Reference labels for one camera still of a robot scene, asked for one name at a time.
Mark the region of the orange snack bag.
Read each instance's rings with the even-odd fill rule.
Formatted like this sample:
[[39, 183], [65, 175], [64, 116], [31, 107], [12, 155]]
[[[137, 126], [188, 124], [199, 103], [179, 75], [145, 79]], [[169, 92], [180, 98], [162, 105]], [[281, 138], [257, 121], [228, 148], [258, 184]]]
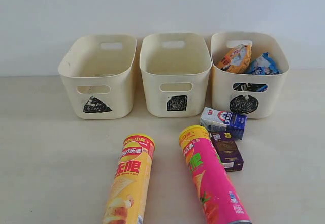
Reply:
[[251, 63], [251, 45], [240, 44], [232, 48], [216, 65], [222, 71], [243, 74]]

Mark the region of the blue snack bag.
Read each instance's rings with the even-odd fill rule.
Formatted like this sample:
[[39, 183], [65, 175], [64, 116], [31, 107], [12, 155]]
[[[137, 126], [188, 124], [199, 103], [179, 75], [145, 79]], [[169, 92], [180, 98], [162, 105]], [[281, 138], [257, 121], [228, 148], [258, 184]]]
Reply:
[[[269, 57], [269, 53], [263, 53], [260, 57], [251, 62], [244, 74], [247, 75], [279, 75], [281, 73], [278, 65]], [[235, 83], [233, 89], [243, 92], [264, 92], [268, 86], [259, 83]]]

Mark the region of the yellow chips can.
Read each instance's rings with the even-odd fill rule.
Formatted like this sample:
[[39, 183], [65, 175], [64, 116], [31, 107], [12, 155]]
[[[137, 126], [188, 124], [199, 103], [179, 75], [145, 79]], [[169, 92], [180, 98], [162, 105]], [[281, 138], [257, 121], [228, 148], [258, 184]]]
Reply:
[[102, 223], [143, 223], [154, 140], [132, 134], [123, 142]]

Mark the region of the pink chips can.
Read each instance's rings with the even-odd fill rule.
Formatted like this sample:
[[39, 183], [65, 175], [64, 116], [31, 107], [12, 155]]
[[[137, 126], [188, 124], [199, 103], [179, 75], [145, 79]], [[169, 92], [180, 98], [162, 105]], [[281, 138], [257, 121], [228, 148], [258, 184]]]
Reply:
[[200, 125], [185, 128], [179, 135], [198, 199], [207, 223], [251, 223], [208, 131]]

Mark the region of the cream bin with square mark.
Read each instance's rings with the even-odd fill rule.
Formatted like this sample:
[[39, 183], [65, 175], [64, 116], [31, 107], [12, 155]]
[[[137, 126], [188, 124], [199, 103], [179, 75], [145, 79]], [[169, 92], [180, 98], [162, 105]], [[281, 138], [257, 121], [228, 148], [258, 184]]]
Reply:
[[157, 117], [192, 117], [204, 108], [212, 62], [194, 33], [151, 34], [139, 60], [148, 111]]

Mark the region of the white and blue milk carton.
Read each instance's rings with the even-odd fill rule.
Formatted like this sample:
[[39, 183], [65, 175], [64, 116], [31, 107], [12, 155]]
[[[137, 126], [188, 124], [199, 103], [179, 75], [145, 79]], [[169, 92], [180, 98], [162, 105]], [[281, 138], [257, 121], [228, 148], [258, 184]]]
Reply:
[[227, 131], [236, 139], [243, 139], [247, 116], [205, 107], [200, 125], [210, 132]]

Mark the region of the cream bin with triangle mark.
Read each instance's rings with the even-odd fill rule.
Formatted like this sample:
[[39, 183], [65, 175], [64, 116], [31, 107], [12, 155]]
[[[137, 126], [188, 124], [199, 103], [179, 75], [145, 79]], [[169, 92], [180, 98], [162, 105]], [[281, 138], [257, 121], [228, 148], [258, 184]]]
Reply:
[[131, 112], [136, 49], [130, 35], [90, 35], [72, 45], [58, 72], [78, 117], [118, 119]]

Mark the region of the purple box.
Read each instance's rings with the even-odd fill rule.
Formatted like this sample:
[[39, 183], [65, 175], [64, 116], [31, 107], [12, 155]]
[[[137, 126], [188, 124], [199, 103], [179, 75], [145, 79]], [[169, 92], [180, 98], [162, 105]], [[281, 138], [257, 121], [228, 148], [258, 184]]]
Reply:
[[210, 138], [225, 170], [241, 171], [244, 161], [232, 134], [228, 131], [211, 132]]

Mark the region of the cream bin with circle mark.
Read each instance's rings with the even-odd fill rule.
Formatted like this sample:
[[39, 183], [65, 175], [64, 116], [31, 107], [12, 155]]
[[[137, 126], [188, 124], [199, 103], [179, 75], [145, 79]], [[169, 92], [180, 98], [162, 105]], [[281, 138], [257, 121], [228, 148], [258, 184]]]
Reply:
[[[251, 59], [268, 53], [280, 69], [278, 75], [234, 74], [217, 68], [217, 63], [231, 48], [240, 44], [252, 46]], [[277, 40], [264, 33], [222, 32], [211, 37], [212, 108], [261, 119], [270, 116], [281, 94], [288, 71], [288, 60]]]

